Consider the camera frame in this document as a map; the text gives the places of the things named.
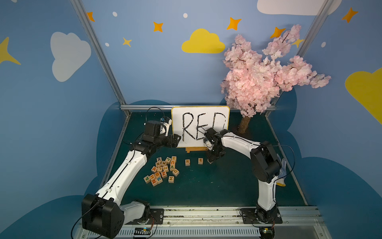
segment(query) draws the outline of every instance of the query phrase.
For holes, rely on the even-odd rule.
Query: blue wall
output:
[[[351,7],[358,13],[347,23],[342,18]],[[380,1],[343,0],[304,57],[332,80],[323,88],[297,86],[283,93],[269,116],[279,141],[299,149],[297,180],[333,239],[382,236],[382,125],[345,87],[352,73],[382,67],[382,48],[375,47],[382,37],[381,8]],[[356,228],[349,226],[353,219]]]
[[[86,11],[93,13],[91,23],[128,104],[149,99],[170,104],[219,104],[224,98],[220,83],[229,71],[222,62],[224,52],[237,34],[251,41],[252,49],[262,54],[275,27],[290,29],[300,24],[303,39],[314,19],[314,16],[264,14],[253,0],[83,0],[83,3]],[[230,18],[241,19],[237,31],[227,30]],[[163,32],[154,32],[153,22],[163,23]],[[216,33],[225,50],[218,54],[182,51],[183,42],[199,28]],[[131,47],[122,45],[123,38],[132,40]],[[282,60],[287,61],[296,51],[297,47],[292,46]]]
[[[89,42],[69,0],[2,1],[0,22],[20,63],[0,51],[0,238],[68,238],[125,116],[93,49],[67,81],[52,73],[54,32]]]

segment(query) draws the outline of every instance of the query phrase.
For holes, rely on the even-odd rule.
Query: whiteboard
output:
[[[205,147],[204,130],[213,128],[218,132],[228,129],[230,108],[228,106],[180,106],[172,108],[171,115],[173,133],[182,137],[178,148]]]

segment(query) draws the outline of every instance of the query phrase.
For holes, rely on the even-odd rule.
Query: pink blossom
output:
[[[300,29],[300,25],[295,25],[268,43],[263,50],[264,60],[261,54],[251,50],[251,43],[242,35],[236,36],[232,48],[224,53],[223,61],[230,69],[221,83],[222,93],[227,92],[225,100],[229,107],[240,109],[243,116],[253,117],[257,112],[264,112],[280,90],[290,91],[295,85],[309,84],[318,88],[329,82],[330,76],[311,71],[312,65],[302,57],[294,56],[285,66],[275,61],[290,51],[291,43],[299,39]]]

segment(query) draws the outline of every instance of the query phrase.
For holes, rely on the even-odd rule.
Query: aluminum frame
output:
[[[192,106],[192,107],[203,107],[203,106],[220,106],[220,105],[150,105],[150,104],[125,104],[121,105],[120,108],[123,111],[126,110],[148,110],[151,107],[158,107],[161,110],[170,111],[173,107],[186,107],[186,106]],[[267,111],[275,111],[276,106],[270,106],[266,109]],[[240,111],[239,109],[230,109],[230,111]]]
[[[322,24],[325,22],[326,18],[328,17],[328,11],[330,7],[332,6],[334,0],[325,0],[325,2],[322,4],[321,9],[318,11],[317,16],[313,20],[312,25],[310,26],[308,32],[306,33],[305,39],[300,44],[299,48],[297,49],[296,55],[299,55],[301,57],[304,57],[307,53],[310,45],[312,44],[314,38],[316,37],[318,31],[320,30]],[[278,99],[280,98],[283,91],[280,90],[279,97],[275,97],[271,100],[271,105],[275,106]],[[265,116],[268,117],[270,114],[270,111],[265,113]]]
[[[121,130],[121,132],[120,132],[120,135],[119,135],[119,137],[118,137],[117,144],[115,145],[115,148],[114,148],[112,157],[111,157],[110,162],[109,162],[109,164],[108,164],[108,166],[107,166],[105,175],[104,175],[104,177],[102,178],[102,181],[101,181],[101,184],[100,184],[99,188],[102,188],[102,187],[106,184],[106,182],[109,180],[110,173],[111,173],[111,171],[112,171],[113,164],[114,164],[114,162],[115,162],[115,158],[117,157],[119,148],[120,148],[120,146],[121,146],[121,143],[122,143],[122,140],[123,140],[123,136],[125,135],[126,128],[127,128],[127,124],[129,123],[129,120],[130,120],[130,116],[127,115],[127,116],[126,116],[126,119],[125,119],[125,122],[124,122],[124,124],[123,124],[123,126],[122,126],[122,130]]]
[[[102,68],[104,69],[105,74],[110,84],[112,85],[114,93],[118,98],[118,101],[120,102],[120,104],[126,104],[125,98],[123,97],[123,94],[121,92],[121,88],[118,85],[118,82],[113,74],[113,71],[109,65],[109,62],[106,59],[105,53],[102,50],[101,44],[97,38],[96,32],[94,31],[94,28],[87,16],[85,6],[83,5],[81,0],[70,0],[70,2],[72,3],[73,8],[76,11],[82,26],[84,27],[84,30],[90,40],[90,43],[92,44],[94,51],[97,54],[97,57],[102,65]]]
[[[276,139],[276,143],[277,143],[278,145],[280,145],[280,141],[278,140],[277,135],[276,135],[275,131],[273,130],[273,127],[272,127],[272,125],[270,124],[270,121],[269,121],[268,117],[265,116],[265,119],[267,120],[267,123],[268,123],[268,125],[269,125],[269,127],[270,127],[270,130],[272,131],[272,134],[273,134],[273,136],[274,136],[275,139]],[[305,196],[304,196],[304,194],[303,194],[303,191],[301,190],[300,184],[299,184],[298,181],[297,181],[297,178],[296,178],[296,176],[295,176],[295,173],[292,171],[292,168],[291,168],[291,166],[290,166],[290,164],[289,164],[288,158],[286,157],[286,155],[285,155],[285,153],[284,153],[283,148],[282,148],[281,146],[279,146],[278,148],[280,149],[280,151],[281,151],[281,153],[282,153],[282,155],[283,155],[283,158],[285,158],[285,160],[286,160],[286,164],[287,164],[287,166],[288,166],[288,168],[289,168],[289,171],[291,171],[290,175],[292,175],[293,180],[294,180],[294,182],[295,182],[295,184],[296,184],[296,186],[297,186],[297,188],[298,188],[298,191],[300,192],[301,196],[303,197],[303,200],[304,200],[305,205],[308,205],[308,202],[306,201],[306,198],[305,198]]]

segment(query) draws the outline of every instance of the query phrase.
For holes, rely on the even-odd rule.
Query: white cloud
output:
[[[317,15],[325,0],[259,0],[257,9],[265,14]],[[342,0],[333,0],[329,14],[333,13]]]
[[[53,33],[50,48],[55,59],[52,65],[53,75],[60,82],[69,79],[91,55],[89,43],[81,41],[74,33]]]

